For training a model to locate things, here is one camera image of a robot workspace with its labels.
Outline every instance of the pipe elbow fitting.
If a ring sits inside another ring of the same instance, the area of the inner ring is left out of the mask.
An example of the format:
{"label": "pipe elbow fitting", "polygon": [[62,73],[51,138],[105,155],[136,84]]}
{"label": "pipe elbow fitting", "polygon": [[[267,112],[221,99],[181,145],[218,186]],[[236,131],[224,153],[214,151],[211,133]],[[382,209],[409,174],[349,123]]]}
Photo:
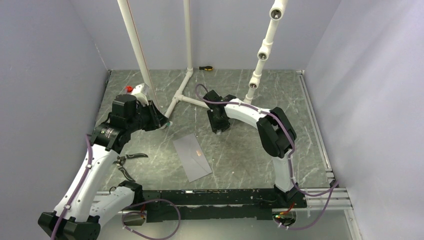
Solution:
{"label": "pipe elbow fitting", "polygon": [[279,21],[286,10],[288,0],[275,0],[274,4],[269,10],[269,17],[274,21]]}
{"label": "pipe elbow fitting", "polygon": [[255,74],[255,72],[253,72],[253,75],[252,75],[252,77],[249,81],[249,88],[251,88],[251,89],[257,89],[258,88],[259,82],[261,81],[261,75],[257,75],[257,74]]}
{"label": "pipe elbow fitting", "polygon": [[262,41],[262,46],[260,46],[259,51],[257,52],[257,58],[261,61],[266,61],[270,56],[272,46],[272,42],[266,42],[264,39]]}

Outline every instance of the white wall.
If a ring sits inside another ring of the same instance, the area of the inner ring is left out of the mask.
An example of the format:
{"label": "white wall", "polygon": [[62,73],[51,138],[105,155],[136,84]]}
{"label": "white wall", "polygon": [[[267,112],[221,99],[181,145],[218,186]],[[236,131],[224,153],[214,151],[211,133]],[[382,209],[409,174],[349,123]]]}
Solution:
{"label": "white wall", "polygon": [[[138,69],[117,0],[71,0],[108,69]],[[192,0],[193,65],[254,69],[274,0]],[[289,0],[266,69],[305,69],[340,0]],[[131,0],[150,69],[187,67],[183,0]]]}
{"label": "white wall", "polygon": [[424,236],[424,1],[342,0],[306,68],[366,240]]}
{"label": "white wall", "polygon": [[37,225],[84,157],[107,71],[68,0],[0,1],[0,239]]}

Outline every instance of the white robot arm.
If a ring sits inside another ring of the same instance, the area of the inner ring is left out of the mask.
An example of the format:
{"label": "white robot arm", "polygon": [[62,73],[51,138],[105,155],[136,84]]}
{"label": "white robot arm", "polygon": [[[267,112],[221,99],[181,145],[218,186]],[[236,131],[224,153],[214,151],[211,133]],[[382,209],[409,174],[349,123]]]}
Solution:
{"label": "white robot arm", "polygon": [[209,91],[204,100],[211,102],[229,102],[235,104],[212,104],[206,102],[210,110],[207,111],[210,126],[214,133],[225,131],[230,127],[229,119],[237,119],[258,130],[262,146],[272,157],[275,171],[275,186],[287,193],[296,192],[290,179],[290,169],[286,153],[291,149],[290,142],[284,135],[280,126],[262,111],[271,112],[279,118],[294,141],[297,137],[295,130],[290,124],[284,111],[275,107],[274,109],[263,109],[258,107],[247,107],[242,105],[242,101],[233,95],[226,97],[219,96],[214,90]]}
{"label": "white robot arm", "polygon": [[113,194],[93,204],[103,176],[131,139],[131,133],[152,131],[168,122],[148,101],[144,84],[131,94],[116,96],[107,120],[98,125],[89,140],[89,149],[65,196],[53,212],[43,212],[38,225],[57,240],[97,239],[101,227],[125,207],[143,202],[141,185],[124,181]]}

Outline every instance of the green marble surface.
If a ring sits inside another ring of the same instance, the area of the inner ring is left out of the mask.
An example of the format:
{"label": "green marble surface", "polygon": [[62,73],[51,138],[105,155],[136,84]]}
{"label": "green marble surface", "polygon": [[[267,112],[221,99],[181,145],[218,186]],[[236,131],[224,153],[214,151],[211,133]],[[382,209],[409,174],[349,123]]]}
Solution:
{"label": "green marble surface", "polygon": [[[194,70],[183,94],[196,98],[194,87],[203,83],[219,95],[244,99],[253,70]],[[164,113],[180,86],[185,70],[151,70],[158,103]],[[138,70],[111,73],[97,123],[106,119],[116,95],[127,85],[143,83]],[[297,133],[293,157],[294,173],[303,188],[329,187],[305,96],[294,70],[264,70],[252,104],[261,108],[280,107]],[[180,101],[170,120],[172,126],[131,135],[121,154],[145,153],[149,158],[127,160],[129,174],[145,190],[271,188],[275,173],[271,157],[263,150],[258,131],[243,122],[231,120],[230,130],[220,135],[211,131],[207,109]],[[195,133],[213,173],[189,182],[173,145],[173,140]],[[110,166],[100,190],[117,186],[124,177]]]}

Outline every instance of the screwdriver handle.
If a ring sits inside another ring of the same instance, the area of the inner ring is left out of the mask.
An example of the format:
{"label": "screwdriver handle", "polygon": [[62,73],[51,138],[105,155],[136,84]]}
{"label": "screwdriver handle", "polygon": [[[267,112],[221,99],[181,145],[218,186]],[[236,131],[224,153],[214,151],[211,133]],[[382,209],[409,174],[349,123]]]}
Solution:
{"label": "screwdriver handle", "polygon": [[199,70],[212,71],[214,70],[213,66],[199,66]]}
{"label": "screwdriver handle", "polygon": [[126,159],[136,159],[136,158],[148,158],[147,154],[144,153],[134,153],[125,155]]}
{"label": "screwdriver handle", "polygon": [[135,183],[136,180],[134,180],[134,178],[132,178],[130,176],[130,174],[128,173],[128,171],[123,167],[123,166],[118,166],[118,170],[121,171],[121,173],[123,173],[123,176],[130,182]]}

